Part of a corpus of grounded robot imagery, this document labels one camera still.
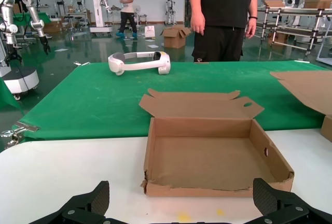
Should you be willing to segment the standing person's left hand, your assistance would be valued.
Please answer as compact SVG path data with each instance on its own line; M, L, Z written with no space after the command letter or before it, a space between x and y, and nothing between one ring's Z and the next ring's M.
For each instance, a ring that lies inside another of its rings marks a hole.
M247 29L245 32L245 37L250 39L255 35L256 32L256 25L257 25L257 19L256 18L249 18L247 22Z

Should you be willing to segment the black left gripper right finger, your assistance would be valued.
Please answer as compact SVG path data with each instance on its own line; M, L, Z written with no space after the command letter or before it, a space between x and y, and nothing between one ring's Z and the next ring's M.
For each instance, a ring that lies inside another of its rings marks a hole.
M310 206L292 192L272 188L261 178L254 179L253 201L262 214L253 223L331 223L331 214Z

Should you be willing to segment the standing person's right hand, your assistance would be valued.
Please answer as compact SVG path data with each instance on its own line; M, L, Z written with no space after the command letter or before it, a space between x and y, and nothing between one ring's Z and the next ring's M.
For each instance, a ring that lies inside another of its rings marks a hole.
M204 35L204 29L205 29L205 17L203 13L201 12L196 12L193 13L191 16L191 28L194 32Z

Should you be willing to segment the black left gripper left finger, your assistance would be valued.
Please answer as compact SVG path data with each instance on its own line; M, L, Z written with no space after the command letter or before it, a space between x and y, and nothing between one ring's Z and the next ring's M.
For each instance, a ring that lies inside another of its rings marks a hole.
M89 193L71 197L58 211L33 223L102 223L109 207L109 182L101 181Z

